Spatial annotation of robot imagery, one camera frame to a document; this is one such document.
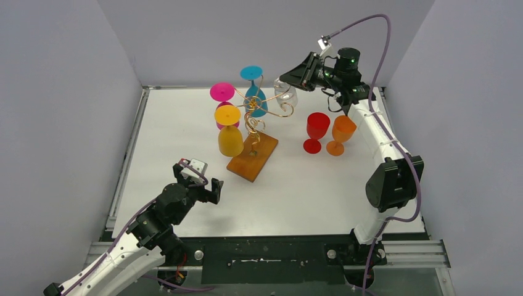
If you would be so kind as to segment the gold wire rack wooden base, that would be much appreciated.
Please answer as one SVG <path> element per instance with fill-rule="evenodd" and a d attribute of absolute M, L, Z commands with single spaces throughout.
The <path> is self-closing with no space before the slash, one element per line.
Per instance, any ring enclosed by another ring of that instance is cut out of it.
<path fill-rule="evenodd" d="M 260 88 L 264 82 L 264 76 L 260 83 Z M 241 154 L 233 157 L 227 165 L 227 169 L 250 181 L 254 182 L 262 169 L 265 167 L 267 161 L 272 156 L 274 150 L 277 148 L 279 141 L 265 133 L 266 123 L 261 118 L 254 118 L 251 116 L 253 108 L 255 107 L 254 97 L 248 99 L 245 94 L 239 90 L 236 92 L 242 97 L 242 107 L 247 109 L 244 114 L 244 126 L 247 131 L 247 137 L 244 141 L 244 150 Z M 276 96 L 267 97 L 266 101 L 275 100 Z M 283 114 L 267 111 L 266 114 L 273 115 L 279 118 L 287 118 L 294 114 L 294 107 L 291 106 L 289 110 L 280 109 Z"/>

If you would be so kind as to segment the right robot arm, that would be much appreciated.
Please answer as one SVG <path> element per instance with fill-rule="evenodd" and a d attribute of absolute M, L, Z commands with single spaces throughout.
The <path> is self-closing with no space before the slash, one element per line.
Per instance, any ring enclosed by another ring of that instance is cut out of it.
<path fill-rule="evenodd" d="M 364 187 L 370 213 L 351 230 L 353 243 L 347 247 L 348 258 L 360 265 L 372 260 L 391 221 L 407 223 L 419 215 L 424 162 L 404 148 L 385 122 L 374 99 L 373 87 L 363 82 L 359 72 L 359 50 L 339 49 L 332 67 L 325 64 L 327 58 L 326 51 L 310 52 L 303 62 L 279 79 L 302 91 L 330 89 L 343 113 L 341 118 L 356 124 L 373 154 L 376 169 Z"/>

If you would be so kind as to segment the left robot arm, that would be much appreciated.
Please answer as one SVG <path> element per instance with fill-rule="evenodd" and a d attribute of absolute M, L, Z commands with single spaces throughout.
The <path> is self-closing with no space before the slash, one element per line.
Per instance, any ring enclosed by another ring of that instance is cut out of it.
<path fill-rule="evenodd" d="M 175 183 L 145 204 L 109 248 L 84 270 L 63 283 L 51 283 L 44 295 L 117 295 L 131 283 L 162 264 L 177 265 L 187 247 L 175 234 L 197 202 L 218 204 L 224 182 L 207 179 L 207 164 L 181 159 L 173 165 Z"/>

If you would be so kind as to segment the orange wine glass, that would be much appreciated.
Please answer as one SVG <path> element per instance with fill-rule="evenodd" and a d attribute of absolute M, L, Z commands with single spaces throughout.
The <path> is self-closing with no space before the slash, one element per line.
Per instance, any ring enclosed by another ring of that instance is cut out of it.
<path fill-rule="evenodd" d="M 348 116 L 338 116 L 332 126 L 333 140 L 328 142 L 327 152 L 332 156 L 341 156 L 345 152 L 344 143 L 353 136 L 356 129 L 356 124 Z"/>

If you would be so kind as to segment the clear patterned wine glass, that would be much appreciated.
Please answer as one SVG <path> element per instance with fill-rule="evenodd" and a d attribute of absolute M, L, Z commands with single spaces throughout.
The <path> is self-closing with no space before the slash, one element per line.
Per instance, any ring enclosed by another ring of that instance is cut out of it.
<path fill-rule="evenodd" d="M 277 78 L 273 82 L 273 88 L 276 100 L 282 109 L 289 110 L 291 106 L 297 106 L 299 100 L 293 86 Z"/>

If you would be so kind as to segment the red wine glass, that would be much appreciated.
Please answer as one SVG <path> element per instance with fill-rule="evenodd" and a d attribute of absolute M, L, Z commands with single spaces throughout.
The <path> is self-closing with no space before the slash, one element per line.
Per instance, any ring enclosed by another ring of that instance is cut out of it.
<path fill-rule="evenodd" d="M 330 118 L 325 113 L 314 112 L 308 116 L 306 131 L 309 138 L 303 143 L 307 153 L 317 154 L 321 151 L 322 145 L 319 140 L 327 133 L 330 123 Z"/>

